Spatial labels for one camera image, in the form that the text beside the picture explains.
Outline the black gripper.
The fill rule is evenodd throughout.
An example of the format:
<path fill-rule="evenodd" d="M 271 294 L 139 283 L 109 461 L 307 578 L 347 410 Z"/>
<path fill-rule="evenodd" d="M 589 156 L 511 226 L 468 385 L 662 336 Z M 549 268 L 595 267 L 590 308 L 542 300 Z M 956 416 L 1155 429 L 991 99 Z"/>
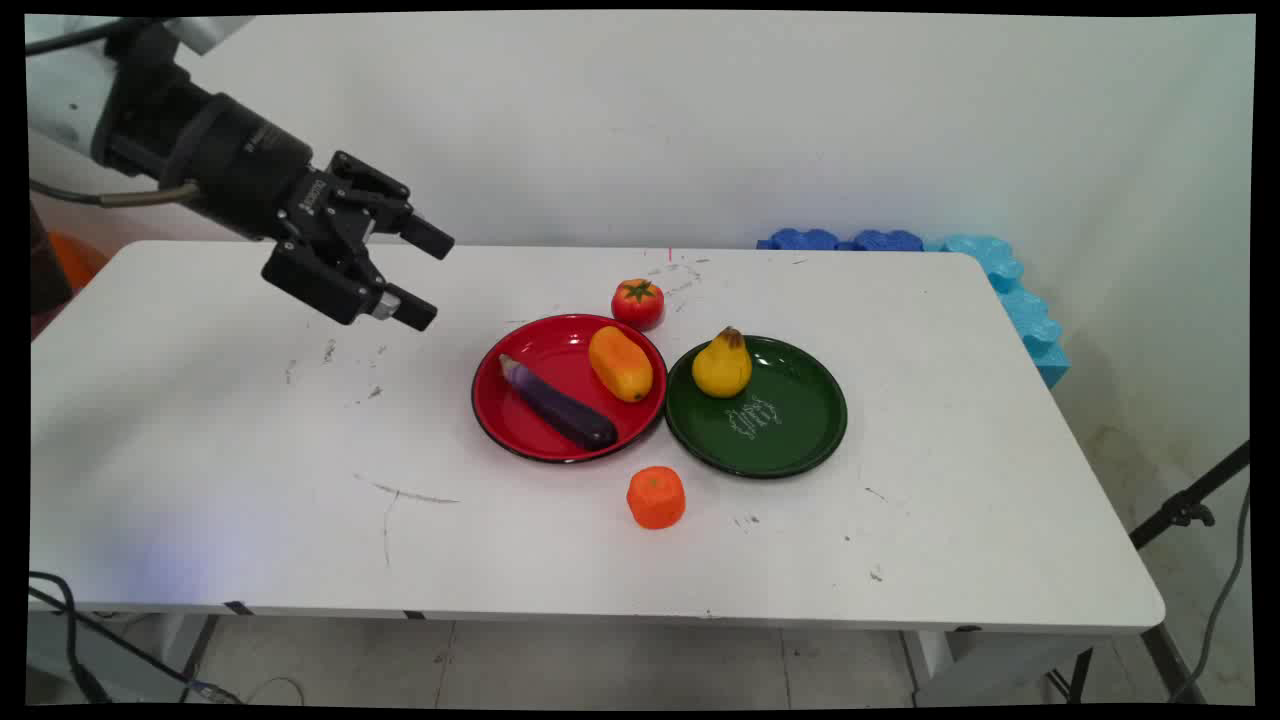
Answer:
<path fill-rule="evenodd" d="M 186 101 L 183 181 L 195 195 L 183 206 L 246 238 L 280 240 L 261 270 L 269 284 L 342 325 L 371 316 L 425 331 L 436 319 L 434 304 L 376 268 L 365 233 L 303 234 L 333 195 L 375 234 L 445 259 L 454 238 L 416 211 L 406 184 L 342 151 L 315 167 L 307 143 L 225 94 L 191 90 Z"/>

